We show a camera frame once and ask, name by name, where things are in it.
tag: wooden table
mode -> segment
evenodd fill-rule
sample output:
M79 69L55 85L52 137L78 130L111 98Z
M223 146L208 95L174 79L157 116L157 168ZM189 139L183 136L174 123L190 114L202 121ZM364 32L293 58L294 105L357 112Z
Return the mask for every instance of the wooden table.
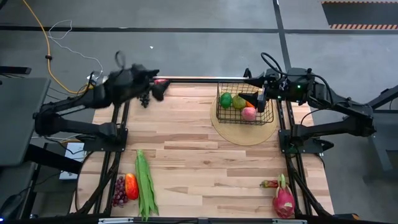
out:
M215 96L216 85L171 84L165 100L152 100L147 109L132 100L127 122L129 139L119 175L135 173L136 149L142 149L150 163L161 217L277 217L272 209L275 189L261 189L259 184L276 179L280 173L287 175L285 158L279 150L279 127L267 141L255 146L230 143L211 125L210 106ZM296 122L310 111L305 105L293 104L293 109ZM112 111L96 110L93 122L110 122ZM304 124L312 125L312 117L307 116ZM78 183L80 206L98 185L103 157L103 152L95 152L84 165ZM308 187L333 213L321 160L304 154L303 164ZM304 211L301 190L298 195ZM113 216L137 214L137 201L112 211Z

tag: bunch of grapes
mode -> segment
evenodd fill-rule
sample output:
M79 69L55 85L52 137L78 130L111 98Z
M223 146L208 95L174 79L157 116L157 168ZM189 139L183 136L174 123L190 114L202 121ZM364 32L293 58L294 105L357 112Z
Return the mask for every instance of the bunch of grapes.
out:
M129 201L124 190L124 180L123 177L119 177L116 183L114 183L114 195L113 195L113 206L119 206L123 208L123 205Z

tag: round wooden board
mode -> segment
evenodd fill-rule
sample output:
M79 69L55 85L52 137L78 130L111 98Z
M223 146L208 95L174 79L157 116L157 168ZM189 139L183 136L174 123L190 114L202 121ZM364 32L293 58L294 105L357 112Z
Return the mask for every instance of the round wooden board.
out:
M274 110L274 120L265 125L250 125L250 124L228 124L218 122L216 110L216 99L211 104L210 118L213 127L226 140L241 146L253 146L266 141L272 133L274 133L277 126L277 113Z

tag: table leg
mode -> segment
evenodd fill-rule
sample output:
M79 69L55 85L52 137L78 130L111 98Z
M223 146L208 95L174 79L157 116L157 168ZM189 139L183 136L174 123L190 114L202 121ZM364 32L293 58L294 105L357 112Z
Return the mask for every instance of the table leg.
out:
M26 161L36 162L43 166L53 167L73 174L78 174L81 167L81 162L74 159L61 156L54 152L47 151L42 147L30 144L26 155Z

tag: white power strip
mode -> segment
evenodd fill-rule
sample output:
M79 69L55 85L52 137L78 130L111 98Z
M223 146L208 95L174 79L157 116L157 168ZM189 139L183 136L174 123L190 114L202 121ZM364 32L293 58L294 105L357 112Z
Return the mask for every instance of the white power strip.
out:
M68 143L67 149L71 150L73 153L83 150L84 143L82 142L71 142ZM81 151L76 154L72 154L69 151L65 152L65 157L74 159L76 161L82 162L86 152ZM70 172L62 172L60 175L60 180L74 180L77 179L77 174L72 174Z

